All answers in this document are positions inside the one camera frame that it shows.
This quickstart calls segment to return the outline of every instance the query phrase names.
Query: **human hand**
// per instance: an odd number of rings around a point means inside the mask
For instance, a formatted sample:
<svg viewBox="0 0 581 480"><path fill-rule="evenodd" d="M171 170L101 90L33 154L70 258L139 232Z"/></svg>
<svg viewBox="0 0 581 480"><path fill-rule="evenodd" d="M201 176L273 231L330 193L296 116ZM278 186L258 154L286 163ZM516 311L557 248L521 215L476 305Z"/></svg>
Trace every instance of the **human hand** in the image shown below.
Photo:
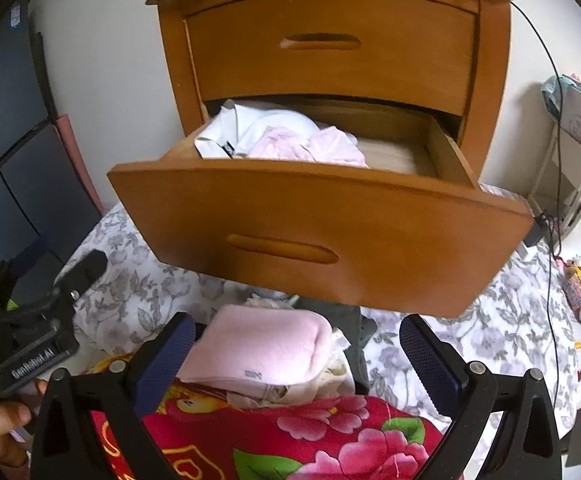
<svg viewBox="0 0 581 480"><path fill-rule="evenodd" d="M39 398L46 392L48 383L35 380L35 388ZM26 464L26 450L10 435L30 422L30 410L20 402L5 400L0 402L0 464L10 467L20 467Z"/></svg>

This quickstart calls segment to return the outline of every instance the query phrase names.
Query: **floral bedsheet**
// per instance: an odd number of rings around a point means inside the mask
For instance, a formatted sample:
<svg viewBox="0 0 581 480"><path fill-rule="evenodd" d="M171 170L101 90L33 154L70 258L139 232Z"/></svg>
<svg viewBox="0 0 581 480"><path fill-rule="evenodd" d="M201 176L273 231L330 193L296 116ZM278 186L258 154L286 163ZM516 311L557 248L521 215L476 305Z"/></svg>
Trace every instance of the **floral bedsheet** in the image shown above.
<svg viewBox="0 0 581 480"><path fill-rule="evenodd" d="M66 269L88 251L109 258L102 279L75 305L75 323L94 344L110 354L134 351L154 338L178 311L208 323L224 304L244 303L254 287L162 264L137 231L121 204L113 207L83 241ZM468 362L482 361L495 373L522 375L532 367L543 373L555 393L557 365L546 313L548 247L524 262L513 253L504 268L457 319L426 317L437 336ZM575 421L577 365L575 322L552 267L550 312L558 344L559 391L555 419L562 436ZM399 410L431 420L445 430L450 420L437 413L399 345L399 324L406 314L364 308L378 323L365 348L371 394ZM482 460L495 436L500 415L493 414L474 459Z"/></svg>

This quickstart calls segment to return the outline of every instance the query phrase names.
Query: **pink flower pattern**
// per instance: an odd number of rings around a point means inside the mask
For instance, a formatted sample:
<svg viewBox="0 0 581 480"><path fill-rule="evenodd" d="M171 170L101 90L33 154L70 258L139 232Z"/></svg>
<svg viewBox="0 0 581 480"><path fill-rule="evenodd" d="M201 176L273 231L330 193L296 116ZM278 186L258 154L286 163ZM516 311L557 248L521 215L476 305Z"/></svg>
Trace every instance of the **pink flower pattern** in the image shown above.
<svg viewBox="0 0 581 480"><path fill-rule="evenodd" d="M297 440L304 438L311 442L321 440L329 427L351 434L362 426L362 420L369 418L363 396L318 400L298 406L293 413L293 416L280 416L277 426Z"/></svg>
<svg viewBox="0 0 581 480"><path fill-rule="evenodd" d="M428 459L421 444L408 444L399 430L360 431L357 442L344 444L337 458L317 451L315 462L304 464L286 480L388 480L413 478Z"/></svg>

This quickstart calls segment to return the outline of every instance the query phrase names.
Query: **pink clothing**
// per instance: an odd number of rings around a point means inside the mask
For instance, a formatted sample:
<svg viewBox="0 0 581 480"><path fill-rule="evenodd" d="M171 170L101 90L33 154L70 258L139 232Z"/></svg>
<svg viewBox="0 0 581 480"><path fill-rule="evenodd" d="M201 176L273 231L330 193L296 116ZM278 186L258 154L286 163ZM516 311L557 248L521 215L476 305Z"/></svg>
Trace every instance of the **pink clothing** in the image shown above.
<svg viewBox="0 0 581 480"><path fill-rule="evenodd" d="M330 359L332 335L330 323L309 310L225 305L177 378L264 399L270 386L317 377Z"/></svg>
<svg viewBox="0 0 581 480"><path fill-rule="evenodd" d="M363 153L334 126L320 130L308 139L283 126L269 126L248 153L248 158L307 160L367 168Z"/></svg>

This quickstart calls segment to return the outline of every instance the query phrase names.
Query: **dark gray cloth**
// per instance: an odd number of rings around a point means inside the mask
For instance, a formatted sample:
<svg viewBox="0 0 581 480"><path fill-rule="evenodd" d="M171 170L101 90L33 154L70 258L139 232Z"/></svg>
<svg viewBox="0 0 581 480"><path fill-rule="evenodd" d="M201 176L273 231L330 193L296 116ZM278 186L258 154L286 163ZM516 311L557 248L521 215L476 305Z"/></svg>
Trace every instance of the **dark gray cloth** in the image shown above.
<svg viewBox="0 0 581 480"><path fill-rule="evenodd" d="M369 392L369 377L363 348L377 330L375 320L362 316L358 306L328 301L299 298L295 308L311 310L328 319L331 326L344 333L351 346L344 350L355 380L355 393L366 395Z"/></svg>

